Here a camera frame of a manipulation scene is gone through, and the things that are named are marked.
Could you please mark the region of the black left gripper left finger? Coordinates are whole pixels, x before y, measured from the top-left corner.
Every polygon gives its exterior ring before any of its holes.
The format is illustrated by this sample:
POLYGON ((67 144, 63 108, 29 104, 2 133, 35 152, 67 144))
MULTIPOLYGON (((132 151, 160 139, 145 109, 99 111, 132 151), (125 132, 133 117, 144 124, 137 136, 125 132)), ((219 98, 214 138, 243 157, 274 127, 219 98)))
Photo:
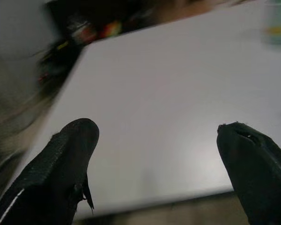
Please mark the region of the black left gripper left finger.
POLYGON ((78 203, 92 201, 87 169, 99 139, 88 118, 54 134, 0 199, 0 225, 70 225, 78 203))

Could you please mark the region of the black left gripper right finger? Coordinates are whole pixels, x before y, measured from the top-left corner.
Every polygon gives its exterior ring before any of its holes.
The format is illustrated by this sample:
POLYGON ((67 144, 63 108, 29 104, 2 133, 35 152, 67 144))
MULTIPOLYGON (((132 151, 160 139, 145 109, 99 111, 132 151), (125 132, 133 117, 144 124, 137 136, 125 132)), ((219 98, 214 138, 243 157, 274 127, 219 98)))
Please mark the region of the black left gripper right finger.
POLYGON ((281 148, 239 122, 219 125, 216 143, 249 224, 281 225, 281 148))

